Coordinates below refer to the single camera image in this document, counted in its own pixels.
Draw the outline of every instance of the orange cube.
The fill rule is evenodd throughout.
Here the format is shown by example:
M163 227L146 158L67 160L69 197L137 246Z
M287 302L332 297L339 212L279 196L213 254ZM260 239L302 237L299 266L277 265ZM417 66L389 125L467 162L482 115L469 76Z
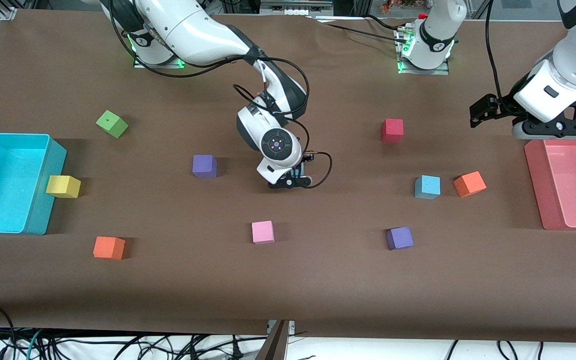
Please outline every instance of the orange cube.
M454 187L457 189L459 196L463 198L486 189L486 184L484 183L482 174L480 174L479 171L474 171L459 176L459 178L454 181Z
M96 258L121 260L124 256L126 240L119 237L98 236L92 254Z

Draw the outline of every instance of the tabletop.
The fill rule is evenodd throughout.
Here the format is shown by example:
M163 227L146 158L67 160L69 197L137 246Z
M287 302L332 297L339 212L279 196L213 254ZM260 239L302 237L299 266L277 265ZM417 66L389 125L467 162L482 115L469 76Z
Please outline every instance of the tabletop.
M20 10L0 24L0 132L50 134L83 196L55 200L46 235L0 235L15 325L254 334L294 319L311 336L576 341L576 232L542 229L510 119L469 127L494 92L483 22L462 25L440 76L398 74L390 41L310 18L216 19L305 71L300 120L334 159L329 179L277 191L256 172L231 87L263 89L245 62L170 79L132 68L103 13ZM565 36L557 22L490 31L506 92ZM119 139L95 124L105 110L129 125ZM380 141L386 118L404 120L400 143ZM193 176L205 153L219 177ZM306 171L317 182L327 166ZM487 189L460 198L452 180L472 171ZM414 198L422 174L441 177L439 198ZM250 223L267 220L276 243L253 244ZM389 251L402 226L414 246ZM93 258L98 236L126 239L127 258Z

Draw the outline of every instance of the white floor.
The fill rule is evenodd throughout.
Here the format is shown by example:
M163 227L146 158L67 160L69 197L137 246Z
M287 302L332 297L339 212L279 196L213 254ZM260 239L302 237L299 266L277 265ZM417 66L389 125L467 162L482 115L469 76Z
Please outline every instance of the white floor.
M128 341L130 337L96 337L85 338L87 341ZM173 347L180 349L190 339L189 336L171 338ZM198 349L205 349L215 344L230 341L230 335L213 335L201 343ZM240 343L240 350L246 354L259 350L263 340ZM295 337L290 339L286 360L302 360L310 356L313 360L445 360L451 340L406 340L406 339L347 339L327 337ZM512 342L517 351L518 360L536 360L537 342ZM120 344L77 344L67 342L59 346L61 351L72 360L112 360L122 346ZM139 346L131 346L119 356L118 360L135 360ZM223 350L230 353L231 347ZM504 350L512 358L510 349ZM6 354L5 360L11 360L12 352ZM221 360L224 353L212 351L202 359ZM154 351L144 356L143 360L166 360L165 353ZM576 360L576 343L546 342L542 353L543 360ZM452 360L503 360L494 341L461 340L455 347Z

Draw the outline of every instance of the teal cable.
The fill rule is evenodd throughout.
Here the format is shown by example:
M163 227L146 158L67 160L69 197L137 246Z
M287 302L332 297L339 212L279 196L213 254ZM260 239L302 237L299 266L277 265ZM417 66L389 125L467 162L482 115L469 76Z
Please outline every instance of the teal cable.
M30 360L30 353L33 351L33 346L35 346L35 342L37 341L37 337L39 333L41 333L41 328L37 330L37 332L32 335L32 339L30 340L30 344L28 344L28 352L25 354L25 360Z

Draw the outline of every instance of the cube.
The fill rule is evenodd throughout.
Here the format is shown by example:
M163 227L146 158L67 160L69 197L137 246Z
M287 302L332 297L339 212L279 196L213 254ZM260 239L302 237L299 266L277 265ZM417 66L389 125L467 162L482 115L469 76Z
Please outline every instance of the cube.
M195 155L192 158L192 173L200 179L217 177L217 159L213 155Z
M388 249L399 250L404 248L410 248L414 245L412 241L412 233L409 227L398 227L391 228L386 233L386 238L388 239Z
M486 189L486 184L484 183L482 174L480 174L479 171L474 171L459 176L457 180L454 181L454 187L457 189L459 196L464 198L465 196L471 196Z
M119 237L98 236L92 254L95 258L121 260L124 257L126 240Z
M259 221L252 223L252 242L254 244L269 244L275 242L272 221Z
M46 194L55 198L76 199L80 196L82 182L72 176L51 175L48 179Z
M421 175L414 182L414 197L432 200L442 194L441 179L437 176Z
M381 125L382 142L400 142L404 137L404 120L400 118L387 118Z
M108 110L105 110L105 112L96 121L96 124L99 125L106 133L114 136L115 139L118 139L121 134L123 134L126 129L128 129L128 124L123 121L121 117L113 114Z

